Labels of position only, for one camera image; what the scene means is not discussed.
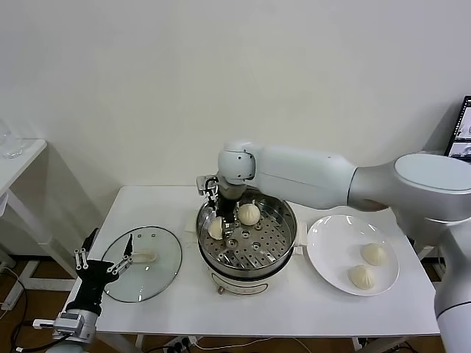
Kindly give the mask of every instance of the floor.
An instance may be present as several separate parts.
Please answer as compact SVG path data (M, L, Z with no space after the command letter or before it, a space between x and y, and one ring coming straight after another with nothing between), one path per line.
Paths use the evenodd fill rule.
M15 273L20 274L26 262L19 262L13 269ZM436 280L436 275L432 268L426 267L426 271L432 280ZM9 290L13 286L15 280L6 276L0 276L0 301L5 298ZM70 278L56 263L52 261L43 261L40 263L35 277L38 278ZM68 294L65 292L46 292L39 290L28 290L28 308L26 311L26 320L34 318L47 318L53 319L60 312L63 307ZM0 320L0 353L9 353L9 337L13 327L21 320L24 310L24 296L17 303L15 309ZM135 340L134 335L129 335L127 338L131 341ZM162 346L170 341L172 337L169 336L149 336L144 339L143 351L149 350L156 346ZM203 347L218 347L229 346L233 344L248 343L252 338L203 338L199 345ZM309 347L312 353L350 353L354 352L352 341L348 338L303 338L301 341ZM51 332L47 329L35 330L31 327L24 327L18 337L18 344L23 347L40 346L51 342ZM443 349L442 340L440 337L418 337L412 338L408 341L419 353L445 353ZM90 353L115 353L114 349L96 340L90 347ZM191 349L192 353L204 352L197 348ZM213 350L214 353L233 352L233 353L306 353L306 350L295 340L290 338L276 338L260 343L255 343L251 346L231 348L231 349L218 349Z

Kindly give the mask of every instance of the steamed bun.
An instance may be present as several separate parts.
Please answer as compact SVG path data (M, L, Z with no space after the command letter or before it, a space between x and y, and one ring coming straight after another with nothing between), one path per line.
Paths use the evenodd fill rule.
M371 289L375 286L375 277L365 265L357 265L348 271L348 277L360 289Z
M260 210L254 204L243 204L238 208L237 217L242 224L253 226L260 220Z
M222 239L222 217L216 217L211 221L211 224L208 228L208 233L212 239Z
M380 244L368 244L361 248L361 256L373 266L381 266L388 257L384 248Z

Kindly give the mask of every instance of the white plate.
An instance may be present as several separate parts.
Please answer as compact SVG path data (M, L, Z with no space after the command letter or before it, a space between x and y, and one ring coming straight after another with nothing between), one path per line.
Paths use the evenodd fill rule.
M380 244L387 253L386 263L373 266L361 256L361 248L369 243ZM307 237L309 260L331 285L356 296L375 296L386 292L399 276L399 263L384 234L371 224L351 215L329 215L309 229ZM348 278L353 266L366 265L375 276L375 286L357 288Z

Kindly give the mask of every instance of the round plate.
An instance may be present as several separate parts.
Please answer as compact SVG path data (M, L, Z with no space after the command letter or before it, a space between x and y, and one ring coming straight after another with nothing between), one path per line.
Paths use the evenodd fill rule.
M386 263L373 266L361 256L361 248L378 243L386 251ZM390 289L399 276L399 262L385 235L377 228L351 215L329 215L309 229L309 260L319 274L334 287L356 296L376 296ZM348 277L353 266L366 265L375 276L375 286L364 290Z
M102 260L119 263L127 241L132 234L132 254L138 259L141 254L149 262L133 262L119 276L119 279L105 287L111 298L126 303L143 302L158 295L174 280L182 263L182 248L178 239L168 230L160 227L141 227L130 230L118 238L103 255Z

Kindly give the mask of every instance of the white wall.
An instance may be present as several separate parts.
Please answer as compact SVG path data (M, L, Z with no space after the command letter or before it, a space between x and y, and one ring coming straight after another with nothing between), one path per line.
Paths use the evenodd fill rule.
M97 211L74 219L83 236L120 185L193 184L230 138L360 165L421 149L470 93L470 13L468 0L4 1L0 115L53 146L46 177L65 171Z

